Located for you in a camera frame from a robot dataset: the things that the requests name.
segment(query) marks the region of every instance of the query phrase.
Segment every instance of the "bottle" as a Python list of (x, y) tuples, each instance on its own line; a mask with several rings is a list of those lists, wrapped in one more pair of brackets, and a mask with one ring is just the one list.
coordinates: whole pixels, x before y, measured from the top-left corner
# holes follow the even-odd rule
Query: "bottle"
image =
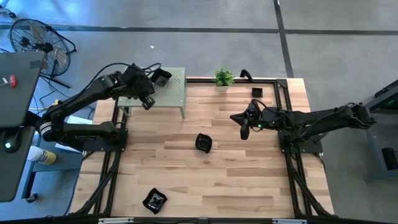
[(44, 165), (53, 164), (56, 158), (57, 155), (55, 155), (54, 153), (36, 146), (31, 146), (27, 155), (28, 161), (38, 162), (39, 164)]

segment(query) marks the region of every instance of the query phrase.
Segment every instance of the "white paper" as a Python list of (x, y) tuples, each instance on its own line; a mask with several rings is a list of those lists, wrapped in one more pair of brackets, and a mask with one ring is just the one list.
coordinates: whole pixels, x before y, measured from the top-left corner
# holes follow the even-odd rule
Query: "white paper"
[[(67, 121), (68, 124), (93, 124), (92, 120), (88, 120), (88, 119), (84, 119), (84, 118), (78, 118), (75, 116), (69, 116), (69, 119)], [(64, 149), (64, 150), (68, 150), (71, 152), (79, 152), (78, 150), (71, 148), (69, 146), (63, 146), (61, 144), (56, 143), (55, 147), (59, 148), (59, 149)]]

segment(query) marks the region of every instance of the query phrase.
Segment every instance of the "fan grille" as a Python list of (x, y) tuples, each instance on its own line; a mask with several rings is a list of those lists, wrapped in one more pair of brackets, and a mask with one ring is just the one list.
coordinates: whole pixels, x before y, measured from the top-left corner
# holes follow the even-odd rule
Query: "fan grille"
[(64, 39), (47, 27), (49, 27), (47, 24), (37, 20), (20, 19), (12, 25), (9, 38), (16, 52), (34, 50), (46, 52), (47, 68), (43, 68), (41, 73), (59, 76), (69, 68), (70, 51)]

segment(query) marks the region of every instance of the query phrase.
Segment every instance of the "wooden table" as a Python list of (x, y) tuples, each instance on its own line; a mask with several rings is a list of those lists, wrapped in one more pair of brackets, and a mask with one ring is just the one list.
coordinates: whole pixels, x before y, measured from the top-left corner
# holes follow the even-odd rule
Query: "wooden table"
[[(304, 81), (287, 81), (293, 110), (309, 112)], [(127, 121), (129, 138), (120, 160), (112, 216), (154, 216), (142, 201), (155, 187), (169, 199), (157, 217), (293, 217), (277, 133), (251, 131), (249, 139), (242, 141), (240, 127), (229, 118), (247, 108), (251, 87), (263, 88), (262, 101), (275, 106), (272, 85), (235, 84), (226, 93), (218, 93), (213, 84), (189, 83), (185, 119), (178, 108), (134, 108)], [(113, 100), (99, 101), (94, 123), (111, 120), (113, 107)], [(195, 148), (198, 133), (213, 139), (209, 154)], [(83, 162), (71, 212), (98, 185), (103, 156), (96, 152)], [(303, 164), (308, 187), (333, 213), (321, 162), (312, 154), (303, 154)], [(104, 192), (101, 211), (108, 189)], [(300, 190), (298, 194), (304, 211)]]

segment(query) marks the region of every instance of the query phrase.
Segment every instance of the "concrete floor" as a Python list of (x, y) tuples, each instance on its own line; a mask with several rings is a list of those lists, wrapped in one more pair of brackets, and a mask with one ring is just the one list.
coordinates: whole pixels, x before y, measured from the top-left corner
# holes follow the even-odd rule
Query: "concrete floor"
[[(398, 2), (391, 0), (280, 0), (286, 29), (398, 30)], [(272, 0), (10, 0), (19, 17), (49, 24), (111, 27), (252, 28), (276, 29)], [(0, 22), (11, 22), (0, 17)], [(0, 30), (0, 47), (11, 50)], [(186, 67), (193, 76), (212, 76), (221, 66), (235, 74), (243, 68), (255, 77), (286, 77), (278, 34), (184, 32), (62, 32), (78, 52), (61, 80), (81, 90), (92, 76), (111, 62), (149, 65), (162, 62)], [(304, 78), (312, 110), (369, 100), (397, 79), (398, 36), (287, 35), (294, 77)], [(112, 72), (122, 67), (114, 67)], [(49, 92), (40, 82), (35, 96)], [(46, 98), (46, 103), (61, 95)], [(86, 117), (89, 110), (81, 111)], [(363, 131), (342, 129), (322, 140), (326, 176), (337, 215), (398, 223), (398, 179), (363, 182), (375, 166)], [(0, 220), (63, 215), (76, 173), (41, 174), (34, 190), (41, 199), (27, 204), (17, 198), (0, 204)], [(27, 211), (21, 214), (15, 207)]]

